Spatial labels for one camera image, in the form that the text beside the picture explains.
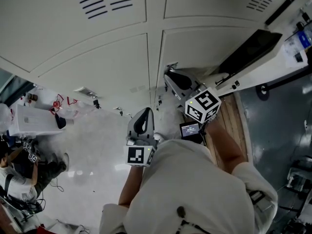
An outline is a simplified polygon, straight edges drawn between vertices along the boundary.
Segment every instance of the white floor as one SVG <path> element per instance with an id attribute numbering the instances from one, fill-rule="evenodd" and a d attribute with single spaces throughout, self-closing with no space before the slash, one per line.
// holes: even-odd
<path id="1" fill-rule="evenodd" d="M 180 136 L 182 119 L 177 110 L 154 110 L 154 118 L 156 132 L 168 138 Z M 69 171 L 58 177 L 58 185 L 64 192 L 50 185 L 44 190 L 46 206 L 38 214 L 40 220 L 48 217 L 82 224 L 92 233 L 98 233 L 103 205 L 117 203 L 130 170 L 123 157 L 128 121 L 125 117 L 97 110 L 76 120 L 62 134 L 41 137 L 42 151 L 67 152 L 70 165 Z"/>

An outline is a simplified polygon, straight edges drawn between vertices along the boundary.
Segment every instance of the black pants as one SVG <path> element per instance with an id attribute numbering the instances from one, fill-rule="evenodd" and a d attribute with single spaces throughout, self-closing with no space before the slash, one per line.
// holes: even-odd
<path id="1" fill-rule="evenodd" d="M 37 191 L 37 198 L 41 192 L 48 186 L 53 178 L 59 176 L 62 172 L 66 170 L 66 165 L 64 162 L 57 164 L 56 162 L 51 162 L 47 165 L 38 166 L 38 179 L 35 189 Z"/>

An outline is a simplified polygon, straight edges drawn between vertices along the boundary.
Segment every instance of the small screen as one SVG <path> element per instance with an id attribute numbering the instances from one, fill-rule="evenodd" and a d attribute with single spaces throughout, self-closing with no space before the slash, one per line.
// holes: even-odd
<path id="1" fill-rule="evenodd" d="M 182 136 L 183 137 L 195 135 L 195 134 L 198 134 L 198 132 L 199 132 L 199 124 L 195 123 L 192 125 L 183 126 L 183 127 L 181 127 L 181 129 L 182 129 Z"/>

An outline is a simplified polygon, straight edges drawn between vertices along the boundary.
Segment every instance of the white locker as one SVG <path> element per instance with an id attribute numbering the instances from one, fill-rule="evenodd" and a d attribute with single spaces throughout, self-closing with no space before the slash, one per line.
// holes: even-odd
<path id="1" fill-rule="evenodd" d="M 253 32 L 254 29 L 221 26 L 166 30 L 159 73 L 162 76 L 165 66 L 173 62 L 178 62 L 178 68 L 214 70 Z M 159 86 L 164 85 L 161 76 Z"/>
<path id="2" fill-rule="evenodd" d="M 109 111 L 116 107 L 131 111 L 149 105 L 146 34 L 91 50 L 53 68 L 39 79 L 48 87 L 71 94 L 85 87 L 95 92 L 100 105 Z"/>
<path id="3" fill-rule="evenodd" d="M 264 22 L 285 0 L 167 0 L 165 18 L 219 16 Z"/>
<path id="4" fill-rule="evenodd" d="M 31 72 L 86 39 L 146 21 L 145 0 L 0 0 L 0 56 Z"/>

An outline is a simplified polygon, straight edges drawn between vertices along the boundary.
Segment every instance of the white cabinet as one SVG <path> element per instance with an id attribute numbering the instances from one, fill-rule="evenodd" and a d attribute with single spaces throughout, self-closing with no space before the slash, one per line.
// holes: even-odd
<path id="1" fill-rule="evenodd" d="M 107 110 L 131 111 L 150 104 L 146 34 L 116 41 L 77 56 L 39 78 L 71 95 L 81 87 L 95 92 Z"/>
<path id="2" fill-rule="evenodd" d="M 166 18 L 220 16 L 263 22 L 285 0 L 167 0 Z"/>
<path id="3" fill-rule="evenodd" d="M 166 30 L 163 35 L 160 74 L 167 64 L 178 62 L 178 68 L 214 70 L 254 29 L 238 27 L 199 27 Z M 164 85 L 159 78 L 158 85 Z"/>
<path id="4" fill-rule="evenodd" d="M 0 18 L 0 56 L 30 72 L 86 39 L 145 21 L 145 0 L 0 0 Z"/>
<path id="5" fill-rule="evenodd" d="M 0 0 L 0 68 L 134 114 L 164 94 L 168 63 L 215 69 L 284 1 Z"/>

